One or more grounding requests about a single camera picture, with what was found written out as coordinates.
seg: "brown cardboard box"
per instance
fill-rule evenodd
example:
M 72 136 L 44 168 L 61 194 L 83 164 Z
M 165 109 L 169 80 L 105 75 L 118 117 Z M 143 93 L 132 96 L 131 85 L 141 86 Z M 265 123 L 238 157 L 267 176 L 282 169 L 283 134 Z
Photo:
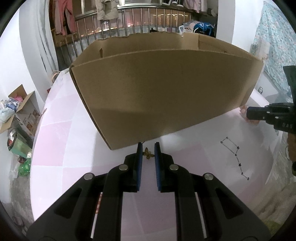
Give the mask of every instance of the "brown cardboard box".
M 19 129 L 21 127 L 30 138 L 34 138 L 37 129 L 37 119 L 40 114 L 30 100 L 33 93 L 34 91 L 27 94 L 23 85 L 21 85 L 8 96 L 13 98 L 21 96 L 23 102 L 18 107 L 17 112 L 7 122 L 2 124 L 0 134 L 10 128 Z
M 262 67 L 253 55 L 215 38 L 158 32 L 96 40 L 70 74 L 114 150 L 244 105 Z

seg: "hanging clothes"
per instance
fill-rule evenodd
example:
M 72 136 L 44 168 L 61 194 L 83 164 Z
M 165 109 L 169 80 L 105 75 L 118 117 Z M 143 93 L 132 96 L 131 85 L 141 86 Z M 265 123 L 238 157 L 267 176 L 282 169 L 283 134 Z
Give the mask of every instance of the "hanging clothes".
M 57 34 L 77 32 L 72 0 L 55 0 L 55 29 Z
M 91 9 L 96 7 L 96 0 L 91 0 Z
M 200 11 L 207 11 L 207 0 L 200 0 Z
M 187 9 L 193 9 L 196 12 L 200 12 L 200 0 L 184 0 L 183 5 Z
M 119 4 L 119 0 L 96 0 L 98 20 L 118 18 L 117 4 Z

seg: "patterned curtain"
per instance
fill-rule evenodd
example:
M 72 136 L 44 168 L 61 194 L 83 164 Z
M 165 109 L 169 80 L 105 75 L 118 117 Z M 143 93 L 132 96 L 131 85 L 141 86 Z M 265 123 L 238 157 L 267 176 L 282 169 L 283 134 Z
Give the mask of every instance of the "patterned curtain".
M 263 4 L 261 20 L 251 50 L 254 55 L 260 39 L 271 45 L 264 71 L 279 93 L 285 95 L 286 101 L 292 102 L 291 90 L 283 66 L 296 65 L 296 33 L 284 14 L 267 2 Z

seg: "white wall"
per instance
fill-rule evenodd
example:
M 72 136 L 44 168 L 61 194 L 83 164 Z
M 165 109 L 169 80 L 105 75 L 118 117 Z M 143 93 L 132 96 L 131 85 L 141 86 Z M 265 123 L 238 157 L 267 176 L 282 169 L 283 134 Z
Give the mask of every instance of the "white wall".
M 3 94 L 8 96 L 13 90 L 23 84 L 27 93 L 35 91 L 35 105 L 37 104 L 39 110 L 42 110 L 44 100 L 37 92 L 22 52 L 19 10 L 14 14 L 0 37 L 0 53 L 0 85 Z
M 44 101 L 36 91 L 22 53 L 19 10 L 14 14 L 0 37 L 0 73 L 0 100 L 7 99 L 13 90 L 23 84 L 27 93 L 35 91 L 35 106 L 38 105 L 40 110 L 43 109 Z M 13 154 L 7 148 L 7 131 L 0 134 L 0 154 L 0 200 L 3 203 L 9 203 L 9 171 Z
M 232 43 L 235 21 L 235 0 L 219 0 L 216 38 Z
M 261 19 L 264 1 L 276 6 L 272 0 L 235 0 L 233 45 L 250 51 Z
M 0 86 L 0 100 L 5 99 Z M 10 202 L 10 179 L 9 171 L 12 162 L 13 154 L 7 148 L 7 131 L 0 135 L 0 200 L 2 203 Z
M 276 98 L 278 97 L 278 91 L 275 88 L 275 86 L 272 84 L 272 81 L 270 80 L 267 73 L 263 72 L 259 80 L 255 86 L 255 89 L 258 90 L 259 87 L 263 88 L 262 96 L 267 99 L 269 103 L 274 103 L 276 101 Z

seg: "white garment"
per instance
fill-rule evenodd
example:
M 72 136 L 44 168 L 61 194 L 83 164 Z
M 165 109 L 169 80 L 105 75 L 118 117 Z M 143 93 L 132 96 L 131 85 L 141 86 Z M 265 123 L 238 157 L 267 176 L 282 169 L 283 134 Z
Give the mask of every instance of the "white garment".
M 91 8 L 96 7 L 96 0 L 91 0 Z
M 117 4 L 119 0 L 96 0 L 98 20 L 118 18 Z
M 200 1 L 200 10 L 202 12 L 206 12 L 207 11 L 207 0 L 201 0 Z

